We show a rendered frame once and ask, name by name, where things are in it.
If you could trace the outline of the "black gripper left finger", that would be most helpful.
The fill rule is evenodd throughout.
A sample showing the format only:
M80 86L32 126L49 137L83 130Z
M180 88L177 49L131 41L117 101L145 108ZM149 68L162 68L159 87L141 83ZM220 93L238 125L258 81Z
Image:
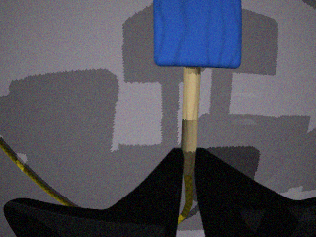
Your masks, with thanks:
M15 198L4 216L16 237L175 237L185 158L173 147L151 174L108 209Z

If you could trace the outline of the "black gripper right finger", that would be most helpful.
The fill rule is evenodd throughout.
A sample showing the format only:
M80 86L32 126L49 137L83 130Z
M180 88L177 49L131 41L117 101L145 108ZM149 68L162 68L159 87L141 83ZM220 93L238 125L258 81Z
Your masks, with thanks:
M197 147L195 193L205 237L312 237L316 197L291 200Z

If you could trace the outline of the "thin wooden stick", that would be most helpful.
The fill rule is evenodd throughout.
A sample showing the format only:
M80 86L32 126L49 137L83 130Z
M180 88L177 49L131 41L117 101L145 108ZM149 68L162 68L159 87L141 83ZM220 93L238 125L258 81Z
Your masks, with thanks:
M189 214L191 205L193 205L193 178L191 174L194 172L194 158L197 155L198 147L198 111L200 111L200 75L201 67L185 67L183 70L183 101L182 101L182 133L181 133L181 149L183 158L185 158L185 166L183 166L183 183L185 183L185 195L186 205L183 208L181 216L179 216L178 224L181 224L182 220L185 220L187 214ZM56 201L62 202L66 206L71 205L70 202L64 200L59 194L56 194L53 190L45 186L35 174L31 173L12 154L12 151L7 149L7 146L0 141L0 149L8 155L9 159L12 159L16 163L20 170L23 170L29 178L32 179L36 185L39 185L41 189L46 191Z

